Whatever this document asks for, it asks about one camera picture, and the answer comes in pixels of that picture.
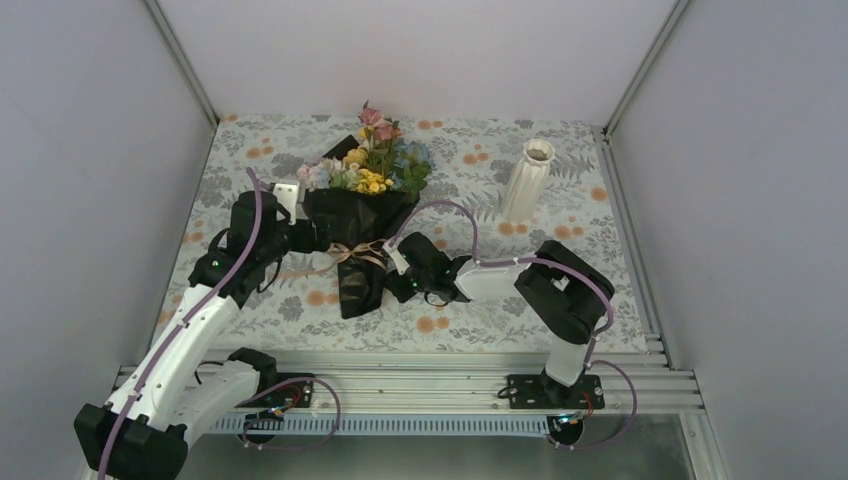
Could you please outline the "black wrapping paper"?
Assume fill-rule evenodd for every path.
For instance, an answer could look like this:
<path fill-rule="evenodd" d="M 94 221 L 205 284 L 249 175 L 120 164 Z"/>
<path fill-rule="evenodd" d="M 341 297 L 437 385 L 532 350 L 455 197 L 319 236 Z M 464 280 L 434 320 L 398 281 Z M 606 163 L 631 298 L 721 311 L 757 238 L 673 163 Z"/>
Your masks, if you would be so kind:
<path fill-rule="evenodd" d="M 352 147 L 349 135 L 326 154 Z M 326 232 L 326 244 L 348 247 L 394 237 L 418 200 L 401 192 L 370 196 L 341 189 L 306 191 L 303 208 L 307 218 Z M 350 259 L 336 265 L 341 317 L 352 319 L 377 310 L 382 304 L 387 269 L 364 260 Z"/>

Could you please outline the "tan raffia ribbon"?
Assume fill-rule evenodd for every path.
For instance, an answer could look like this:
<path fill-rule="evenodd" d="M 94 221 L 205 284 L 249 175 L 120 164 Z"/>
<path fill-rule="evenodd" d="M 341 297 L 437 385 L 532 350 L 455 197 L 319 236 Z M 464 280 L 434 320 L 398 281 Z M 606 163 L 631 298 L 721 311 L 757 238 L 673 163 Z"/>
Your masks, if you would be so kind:
<path fill-rule="evenodd" d="M 324 268 L 314 270 L 312 275 L 321 275 L 329 271 L 333 266 L 339 265 L 350 259 L 364 260 L 376 265 L 382 270 L 387 269 L 387 261 L 383 257 L 382 247 L 386 239 L 377 239 L 370 242 L 360 243 L 348 247 L 340 243 L 331 243 L 325 253 L 333 258 L 332 263 Z"/>

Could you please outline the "colourful artificial flower bouquet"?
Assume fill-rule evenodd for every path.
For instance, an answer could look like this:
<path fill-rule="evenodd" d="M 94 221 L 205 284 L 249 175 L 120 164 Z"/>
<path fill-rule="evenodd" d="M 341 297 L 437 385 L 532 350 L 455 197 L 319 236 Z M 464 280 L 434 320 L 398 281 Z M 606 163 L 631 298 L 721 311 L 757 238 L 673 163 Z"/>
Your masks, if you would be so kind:
<path fill-rule="evenodd" d="M 401 192 L 416 199 L 433 171 L 429 148 L 404 138 L 400 122 L 364 102 L 354 145 L 302 164 L 295 178 L 302 189 L 341 189 L 370 196 Z"/>

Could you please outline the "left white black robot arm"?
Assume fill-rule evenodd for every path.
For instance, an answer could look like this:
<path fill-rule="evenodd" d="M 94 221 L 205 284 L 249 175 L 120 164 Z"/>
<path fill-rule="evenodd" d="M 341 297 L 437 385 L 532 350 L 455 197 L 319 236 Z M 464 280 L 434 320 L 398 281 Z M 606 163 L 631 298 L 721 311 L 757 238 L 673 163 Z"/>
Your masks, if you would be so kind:
<path fill-rule="evenodd" d="M 198 259 L 160 338 L 103 405 L 86 404 L 77 414 L 74 430 L 91 469 L 115 479 L 174 479 L 193 444 L 232 408 L 265 408 L 272 417 L 309 404 L 310 380 L 282 386 L 275 358 L 246 347 L 219 361 L 197 390 L 185 390 L 214 338 L 269 286 L 267 268 L 317 246 L 298 206 L 302 197 L 285 183 L 239 195 L 229 227 Z"/>

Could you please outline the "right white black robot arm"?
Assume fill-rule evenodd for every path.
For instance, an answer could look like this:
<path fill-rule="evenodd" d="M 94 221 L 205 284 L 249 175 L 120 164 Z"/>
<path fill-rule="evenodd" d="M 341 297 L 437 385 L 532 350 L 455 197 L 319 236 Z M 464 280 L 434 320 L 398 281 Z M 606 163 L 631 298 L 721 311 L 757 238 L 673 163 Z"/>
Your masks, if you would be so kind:
<path fill-rule="evenodd" d="M 524 257 L 450 258 L 421 233 L 383 250 L 394 264 L 386 287 L 401 303 L 418 294 L 434 306 L 521 297 L 553 337 L 541 382 L 544 399 L 565 407 L 578 397 L 615 289 L 574 252 L 548 240 Z"/>

